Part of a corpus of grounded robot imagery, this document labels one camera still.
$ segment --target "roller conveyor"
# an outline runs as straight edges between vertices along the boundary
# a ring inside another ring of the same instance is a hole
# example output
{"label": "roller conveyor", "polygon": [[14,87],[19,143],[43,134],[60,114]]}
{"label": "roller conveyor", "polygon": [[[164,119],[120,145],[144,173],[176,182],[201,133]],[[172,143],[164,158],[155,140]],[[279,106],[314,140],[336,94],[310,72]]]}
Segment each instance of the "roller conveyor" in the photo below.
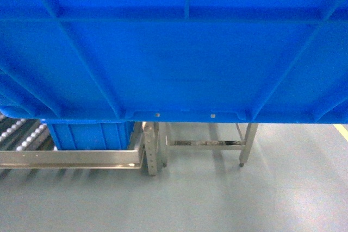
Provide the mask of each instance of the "roller conveyor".
{"label": "roller conveyor", "polygon": [[10,119],[0,115],[0,168],[114,168],[139,169],[146,155],[150,175],[167,165],[168,149],[240,150],[240,167],[247,162],[258,124],[249,123],[245,135],[235,126],[235,140],[173,138],[175,123],[137,122],[127,150],[58,151],[46,124],[39,120]]}

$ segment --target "blue plastic bin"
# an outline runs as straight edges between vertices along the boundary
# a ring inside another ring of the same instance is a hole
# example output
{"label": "blue plastic bin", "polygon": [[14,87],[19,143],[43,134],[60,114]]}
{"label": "blue plastic bin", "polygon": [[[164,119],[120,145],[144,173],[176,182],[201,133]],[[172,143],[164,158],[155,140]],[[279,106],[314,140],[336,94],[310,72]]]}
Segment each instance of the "blue plastic bin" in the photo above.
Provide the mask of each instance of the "blue plastic bin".
{"label": "blue plastic bin", "polygon": [[59,150],[127,149],[133,122],[56,121],[47,123]]}
{"label": "blue plastic bin", "polygon": [[12,117],[348,122],[348,0],[0,0],[0,51]]}

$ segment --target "epoxy floor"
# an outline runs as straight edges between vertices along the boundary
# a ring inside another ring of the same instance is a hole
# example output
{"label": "epoxy floor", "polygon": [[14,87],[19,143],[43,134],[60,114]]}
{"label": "epoxy floor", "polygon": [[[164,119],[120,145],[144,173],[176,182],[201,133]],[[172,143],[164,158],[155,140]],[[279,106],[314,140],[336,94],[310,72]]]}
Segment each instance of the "epoxy floor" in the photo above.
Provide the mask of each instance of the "epoxy floor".
{"label": "epoxy floor", "polygon": [[169,156],[156,177],[0,172],[0,231],[347,231],[348,142],[333,125],[261,124],[244,168],[236,151]]}

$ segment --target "yellow floor line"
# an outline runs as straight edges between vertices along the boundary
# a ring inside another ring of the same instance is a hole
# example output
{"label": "yellow floor line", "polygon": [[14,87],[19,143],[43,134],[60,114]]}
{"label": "yellow floor line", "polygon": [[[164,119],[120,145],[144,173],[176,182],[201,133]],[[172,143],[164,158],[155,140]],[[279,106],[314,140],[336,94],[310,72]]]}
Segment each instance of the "yellow floor line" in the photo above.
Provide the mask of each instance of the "yellow floor line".
{"label": "yellow floor line", "polygon": [[344,128],[342,124],[334,124],[335,128],[341,133],[341,135],[348,141],[348,130]]}

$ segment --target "stainless steel leg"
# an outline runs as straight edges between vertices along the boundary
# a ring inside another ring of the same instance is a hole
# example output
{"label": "stainless steel leg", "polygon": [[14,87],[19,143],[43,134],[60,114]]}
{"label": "stainless steel leg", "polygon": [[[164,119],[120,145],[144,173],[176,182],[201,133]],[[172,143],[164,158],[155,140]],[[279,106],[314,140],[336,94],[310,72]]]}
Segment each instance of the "stainless steel leg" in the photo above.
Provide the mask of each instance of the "stainless steel leg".
{"label": "stainless steel leg", "polygon": [[170,142],[168,124],[166,122],[159,122],[158,127],[161,160],[163,167],[166,167],[168,163],[168,143]]}
{"label": "stainless steel leg", "polygon": [[252,147],[252,144],[254,142],[254,138],[256,135],[258,123],[249,123],[247,128],[246,128],[246,133],[245,133],[245,147],[242,149],[239,155],[239,166],[243,167],[244,163],[248,161],[250,150]]}
{"label": "stainless steel leg", "polygon": [[162,166],[161,151],[158,146],[158,123],[144,122],[142,129],[144,131],[148,173],[149,175],[157,175]]}

